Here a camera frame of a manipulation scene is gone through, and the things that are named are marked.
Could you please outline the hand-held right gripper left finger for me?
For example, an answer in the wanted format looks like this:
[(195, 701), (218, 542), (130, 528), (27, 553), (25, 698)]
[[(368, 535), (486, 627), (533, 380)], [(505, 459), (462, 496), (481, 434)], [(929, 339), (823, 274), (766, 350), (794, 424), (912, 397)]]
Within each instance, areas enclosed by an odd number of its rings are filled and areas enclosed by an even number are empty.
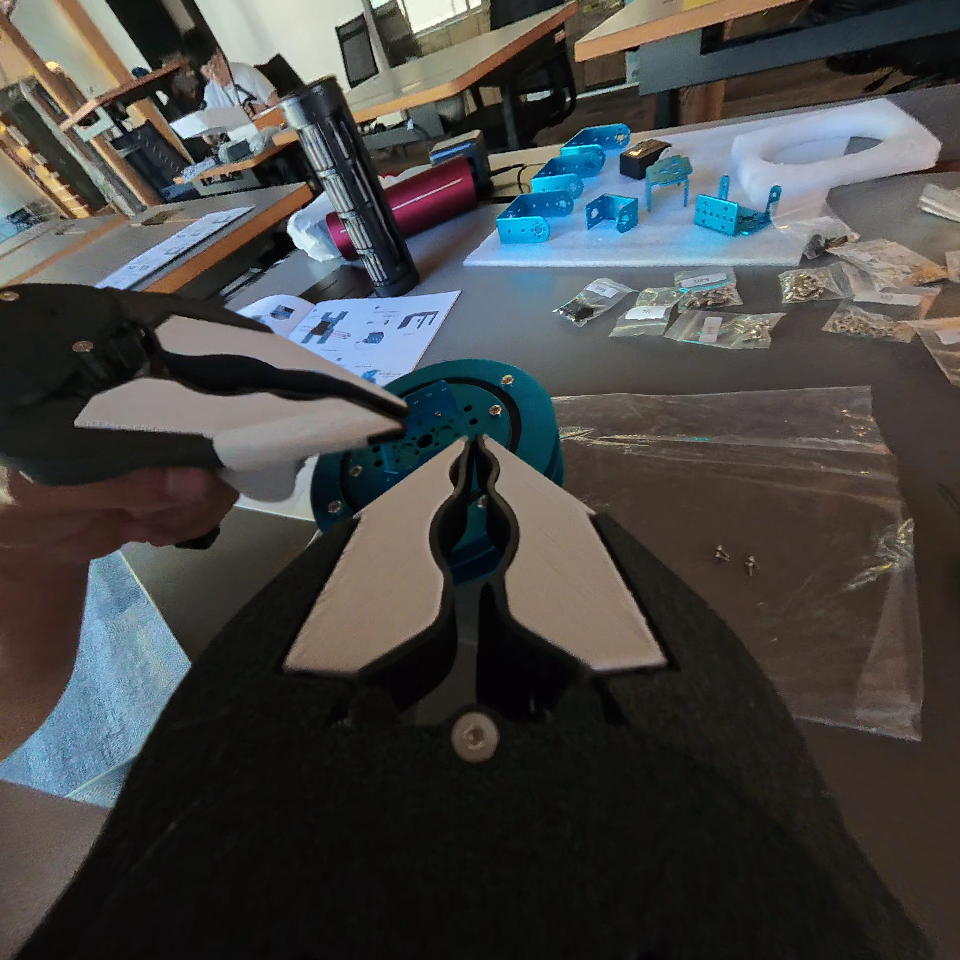
[(286, 657), (287, 672), (359, 677), (437, 621), (449, 576), (431, 534), (463, 491), (470, 445), (457, 438), (358, 513)]

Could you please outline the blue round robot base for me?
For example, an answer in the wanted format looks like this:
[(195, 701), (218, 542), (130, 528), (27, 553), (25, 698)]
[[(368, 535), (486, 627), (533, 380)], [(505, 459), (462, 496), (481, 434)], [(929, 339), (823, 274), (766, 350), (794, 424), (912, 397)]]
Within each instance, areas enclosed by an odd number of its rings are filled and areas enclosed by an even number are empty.
[(561, 487), (565, 462), (548, 392), (520, 368), (462, 359), (412, 371), (386, 390), (409, 407), (401, 438), (318, 459), (310, 505), (318, 531), (353, 518), (462, 439), (486, 436)]

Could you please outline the person's left forearm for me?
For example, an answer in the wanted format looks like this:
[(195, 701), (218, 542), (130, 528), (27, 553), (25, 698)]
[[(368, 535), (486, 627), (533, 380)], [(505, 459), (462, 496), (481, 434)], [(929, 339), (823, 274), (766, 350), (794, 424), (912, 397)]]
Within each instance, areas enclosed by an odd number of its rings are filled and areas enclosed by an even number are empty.
[(90, 563), (2, 551), (1, 759), (48, 720), (73, 676)]

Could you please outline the neighbouring grey desk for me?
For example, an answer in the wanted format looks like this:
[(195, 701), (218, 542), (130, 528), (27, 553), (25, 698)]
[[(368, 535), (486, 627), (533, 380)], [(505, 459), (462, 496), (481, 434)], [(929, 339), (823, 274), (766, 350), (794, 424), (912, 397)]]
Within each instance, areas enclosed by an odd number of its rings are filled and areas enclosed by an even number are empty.
[(133, 285), (135, 291), (203, 297), (236, 279), (284, 235), (289, 218), (313, 199), (305, 183), (155, 206), (128, 218), (110, 215), (51, 222), (21, 235), (2, 255), (2, 288), (24, 283), (94, 286), (210, 214), (244, 208), (202, 243)]

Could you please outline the background wooden desk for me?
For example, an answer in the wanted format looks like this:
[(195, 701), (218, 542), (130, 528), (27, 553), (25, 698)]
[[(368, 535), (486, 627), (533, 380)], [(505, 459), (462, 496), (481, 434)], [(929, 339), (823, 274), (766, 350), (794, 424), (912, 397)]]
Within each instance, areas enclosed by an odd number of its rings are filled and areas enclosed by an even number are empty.
[(450, 99), (486, 81), (501, 88), (525, 68), (529, 50), (553, 47), (558, 32), (577, 12), (577, 2), (568, 2), (387, 68), (349, 90), (346, 102), (353, 118), (366, 123)]
[(584, 64), (791, 4), (792, 1), (630, 2), (575, 42), (574, 60)]

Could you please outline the black flat device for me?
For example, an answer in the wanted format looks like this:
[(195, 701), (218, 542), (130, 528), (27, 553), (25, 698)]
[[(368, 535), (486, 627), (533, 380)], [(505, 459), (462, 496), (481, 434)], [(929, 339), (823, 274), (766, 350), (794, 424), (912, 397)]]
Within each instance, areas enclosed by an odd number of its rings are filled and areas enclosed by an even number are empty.
[(374, 285), (366, 271), (346, 266), (333, 270), (298, 296), (307, 303), (366, 299), (374, 293)]

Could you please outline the printed paper sheet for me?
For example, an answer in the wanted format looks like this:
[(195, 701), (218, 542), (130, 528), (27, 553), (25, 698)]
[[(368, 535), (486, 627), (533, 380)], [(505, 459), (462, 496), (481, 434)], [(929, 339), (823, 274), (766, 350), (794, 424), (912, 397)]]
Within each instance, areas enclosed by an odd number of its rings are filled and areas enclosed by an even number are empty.
[(188, 224), (169, 239), (151, 246), (144, 253), (99, 281), (95, 288), (130, 290), (254, 209), (252, 205), (238, 206), (208, 213)]

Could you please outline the white crumpled plastic bag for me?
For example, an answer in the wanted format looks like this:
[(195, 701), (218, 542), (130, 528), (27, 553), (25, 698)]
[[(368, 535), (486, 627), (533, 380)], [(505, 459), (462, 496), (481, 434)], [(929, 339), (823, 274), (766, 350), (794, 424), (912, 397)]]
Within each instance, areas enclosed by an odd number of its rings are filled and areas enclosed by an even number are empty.
[(294, 246), (317, 263), (346, 262), (347, 258), (334, 243), (328, 227), (328, 216), (335, 213), (323, 195), (290, 216), (286, 231)]

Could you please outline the red metal cylinder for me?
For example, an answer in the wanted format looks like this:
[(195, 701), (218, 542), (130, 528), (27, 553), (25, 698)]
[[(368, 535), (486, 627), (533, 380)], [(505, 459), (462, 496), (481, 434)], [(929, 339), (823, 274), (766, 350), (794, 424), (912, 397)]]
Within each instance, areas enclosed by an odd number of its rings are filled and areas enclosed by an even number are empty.
[(430, 231), (478, 206), (474, 169), (462, 157), (398, 177), (383, 192), (404, 239)]

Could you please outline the dark grey box device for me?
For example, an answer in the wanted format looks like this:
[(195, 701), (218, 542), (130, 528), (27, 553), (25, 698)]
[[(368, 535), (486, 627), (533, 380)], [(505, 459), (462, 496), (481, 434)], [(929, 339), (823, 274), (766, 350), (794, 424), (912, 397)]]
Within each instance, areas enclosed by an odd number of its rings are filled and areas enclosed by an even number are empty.
[(455, 161), (465, 162), (478, 197), (487, 199), (491, 196), (493, 173), (487, 140), (481, 129), (472, 129), (438, 142), (430, 150), (428, 159), (432, 167)]

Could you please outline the black mesh chair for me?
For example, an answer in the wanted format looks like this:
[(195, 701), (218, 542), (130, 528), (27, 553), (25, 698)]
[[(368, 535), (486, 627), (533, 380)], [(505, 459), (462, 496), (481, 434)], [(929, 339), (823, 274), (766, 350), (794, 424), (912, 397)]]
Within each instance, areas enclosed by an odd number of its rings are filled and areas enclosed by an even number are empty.
[(379, 67), (364, 15), (358, 15), (335, 29), (349, 87), (354, 90), (378, 77)]

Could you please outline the white shirt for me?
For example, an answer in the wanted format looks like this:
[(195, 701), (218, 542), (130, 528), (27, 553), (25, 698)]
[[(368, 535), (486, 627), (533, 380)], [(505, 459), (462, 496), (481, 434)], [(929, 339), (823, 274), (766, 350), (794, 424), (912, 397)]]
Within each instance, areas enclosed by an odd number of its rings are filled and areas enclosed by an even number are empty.
[(109, 810), (1, 783), (1, 957), (13, 958), (81, 867)]

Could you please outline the black servo motor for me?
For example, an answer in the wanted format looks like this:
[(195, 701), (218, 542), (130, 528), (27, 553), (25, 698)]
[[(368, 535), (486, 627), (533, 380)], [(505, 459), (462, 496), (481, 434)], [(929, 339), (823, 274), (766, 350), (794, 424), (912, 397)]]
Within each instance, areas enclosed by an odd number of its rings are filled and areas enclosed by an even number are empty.
[(642, 181), (651, 166), (661, 160), (672, 144), (660, 139), (645, 139), (619, 155), (619, 173), (633, 181)]

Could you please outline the large blue U bracket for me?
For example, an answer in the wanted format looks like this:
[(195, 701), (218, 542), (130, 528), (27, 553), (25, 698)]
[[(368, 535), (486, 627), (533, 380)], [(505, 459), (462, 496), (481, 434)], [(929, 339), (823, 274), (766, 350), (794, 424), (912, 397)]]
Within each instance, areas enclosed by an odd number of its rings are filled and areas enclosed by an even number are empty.
[(531, 178), (533, 194), (562, 193), (573, 201), (579, 199), (585, 189), (585, 178), (581, 159), (573, 155), (559, 155), (550, 159)]
[(587, 126), (564, 143), (559, 154), (564, 157), (598, 154), (606, 159), (608, 154), (624, 152), (631, 136), (630, 127), (622, 123)]
[(574, 205), (568, 191), (534, 191), (518, 196), (496, 218), (499, 240), (504, 245), (546, 243), (551, 234), (550, 222), (569, 217)]

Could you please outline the blue claw-shaped bracket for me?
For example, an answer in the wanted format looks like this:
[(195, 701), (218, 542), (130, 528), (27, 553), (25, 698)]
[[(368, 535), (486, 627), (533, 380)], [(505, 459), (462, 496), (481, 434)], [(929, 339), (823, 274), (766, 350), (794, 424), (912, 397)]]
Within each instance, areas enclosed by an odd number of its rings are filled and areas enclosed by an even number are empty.
[(649, 213), (653, 211), (655, 188), (666, 186), (682, 187), (683, 207), (687, 209), (690, 202), (690, 176), (692, 171), (690, 158), (682, 154), (665, 156), (651, 164), (644, 177), (647, 211)]

